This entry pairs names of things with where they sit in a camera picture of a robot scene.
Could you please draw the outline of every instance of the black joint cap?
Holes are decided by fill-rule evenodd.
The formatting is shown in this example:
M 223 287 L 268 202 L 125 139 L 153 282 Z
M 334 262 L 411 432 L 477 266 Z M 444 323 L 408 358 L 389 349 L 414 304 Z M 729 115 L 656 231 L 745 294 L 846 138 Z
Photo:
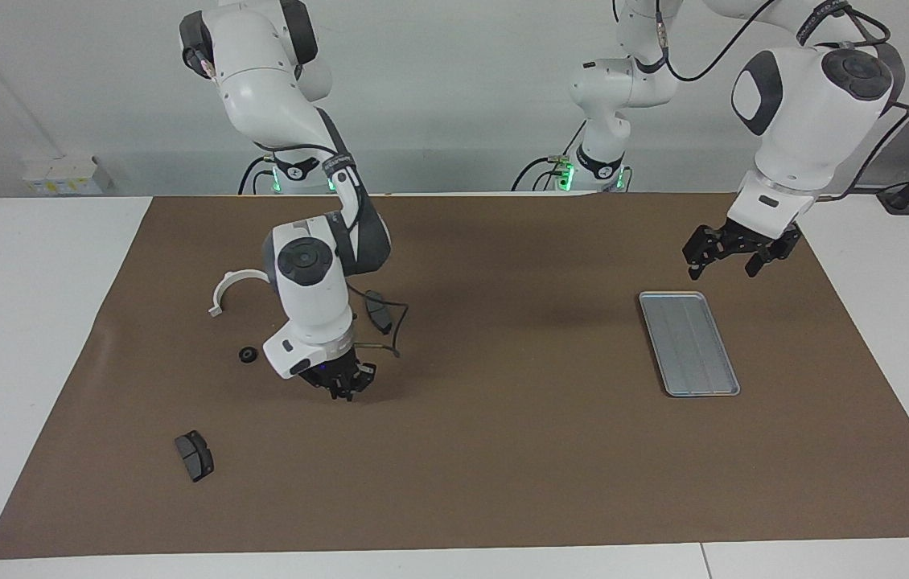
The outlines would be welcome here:
M 895 83 L 890 69 L 876 56 L 842 48 L 823 56 L 823 73 L 838 88 L 860 101 L 881 98 Z
M 333 250 L 321 239 L 295 239 L 279 250 L 277 265 L 279 273 L 293 283 L 304 287 L 315 285 L 333 265 Z
M 252 363 L 256 359 L 258 359 L 258 348 L 255 348 L 253 346 L 245 346 L 244 348 L 241 348 L 242 363 Z

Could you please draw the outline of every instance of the green led light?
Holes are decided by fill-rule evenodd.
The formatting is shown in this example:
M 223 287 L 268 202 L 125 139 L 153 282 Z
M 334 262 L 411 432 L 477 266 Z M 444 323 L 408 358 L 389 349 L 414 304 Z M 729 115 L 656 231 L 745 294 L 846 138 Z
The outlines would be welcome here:
M 573 167 L 572 162 L 566 164 L 566 168 L 562 171 L 562 179 L 558 180 L 558 188 L 561 188 L 562 191 L 569 191 L 573 187 L 573 176 L 576 175 L 576 167 Z

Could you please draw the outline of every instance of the silver tray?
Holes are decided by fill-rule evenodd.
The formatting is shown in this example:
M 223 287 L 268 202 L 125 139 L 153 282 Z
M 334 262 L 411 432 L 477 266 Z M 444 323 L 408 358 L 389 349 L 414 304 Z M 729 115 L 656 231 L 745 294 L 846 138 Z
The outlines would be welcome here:
M 670 396 L 741 393 L 705 296 L 698 292 L 644 292 L 640 302 L 661 381 Z

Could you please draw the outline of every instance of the white robotic arm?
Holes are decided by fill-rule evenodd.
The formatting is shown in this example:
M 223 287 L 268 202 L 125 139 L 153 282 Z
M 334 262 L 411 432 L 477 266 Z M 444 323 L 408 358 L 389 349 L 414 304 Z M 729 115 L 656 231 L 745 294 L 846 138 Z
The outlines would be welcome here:
M 727 18 L 789 30 L 800 45 L 761 51 L 735 82 L 734 111 L 763 144 L 726 226 L 701 226 L 684 249 L 694 279 L 733 253 L 755 253 L 747 268 L 754 276 L 768 261 L 789 256 L 800 239 L 794 220 L 895 102 L 903 66 L 885 39 L 869 36 L 859 12 L 844 0 L 704 1 Z M 611 187 L 630 136 L 623 111 L 672 98 L 681 76 L 668 61 L 668 27 L 680 4 L 627 0 L 619 40 L 630 55 L 577 70 L 571 94 L 587 121 L 571 160 L 572 188 Z
M 311 62 L 318 47 L 307 10 L 299 0 L 233 3 L 193 12 L 179 33 L 183 62 L 215 82 L 238 131 L 273 155 L 311 151 L 336 187 L 339 211 L 282 224 L 265 240 L 265 274 L 289 322 L 263 351 L 282 377 L 351 400 L 375 367 L 356 358 L 345 276 L 379 269 L 391 245 L 333 121 L 310 103 L 331 82 Z

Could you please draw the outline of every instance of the white plastic clip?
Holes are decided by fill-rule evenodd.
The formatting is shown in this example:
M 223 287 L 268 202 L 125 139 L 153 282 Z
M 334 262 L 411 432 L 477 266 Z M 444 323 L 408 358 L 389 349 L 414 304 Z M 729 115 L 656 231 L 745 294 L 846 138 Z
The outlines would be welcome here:
M 226 272 L 219 285 L 215 286 L 215 293 L 212 294 L 212 308 L 208 310 L 212 318 L 216 318 L 222 313 L 222 297 L 226 294 L 226 290 L 229 290 L 229 286 L 244 279 L 260 279 L 264 283 L 268 283 L 268 276 L 261 270 L 245 269 L 244 271 Z

